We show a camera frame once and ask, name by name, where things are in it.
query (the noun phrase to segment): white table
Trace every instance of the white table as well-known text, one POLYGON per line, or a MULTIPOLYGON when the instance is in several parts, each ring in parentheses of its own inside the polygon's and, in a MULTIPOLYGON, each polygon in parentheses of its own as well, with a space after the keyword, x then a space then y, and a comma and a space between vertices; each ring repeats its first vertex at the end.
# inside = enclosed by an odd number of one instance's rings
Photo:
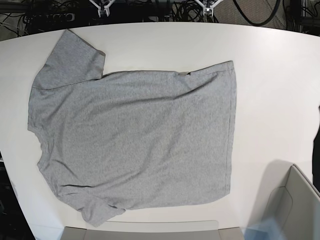
MULTIPOLYGON (((213 23, 135 23, 73 31, 105 52, 104 74, 133 70, 190 72, 233 60, 237 104, 231 192, 204 205, 128 210, 116 222, 217 220, 219 228, 260 220, 271 191, 292 163, 312 178, 320 105, 320 38, 268 28, 213 23)), ((27 130, 32 82, 63 31, 0 42, 0 150, 34 235, 57 240, 64 226, 95 229, 57 200, 36 164, 27 130)), ((99 230, 108 230, 104 223, 99 230)))

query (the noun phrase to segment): gray t-shirt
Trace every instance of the gray t-shirt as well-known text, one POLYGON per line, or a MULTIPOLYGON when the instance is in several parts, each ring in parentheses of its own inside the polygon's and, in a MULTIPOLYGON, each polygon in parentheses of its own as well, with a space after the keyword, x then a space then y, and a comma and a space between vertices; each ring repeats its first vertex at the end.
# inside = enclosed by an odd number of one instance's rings
POLYGON ((227 195, 233 62, 188 74, 102 76, 104 62, 102 52, 66 30, 33 82, 28 129, 41 143, 38 167, 54 195, 93 226, 126 209, 227 195))

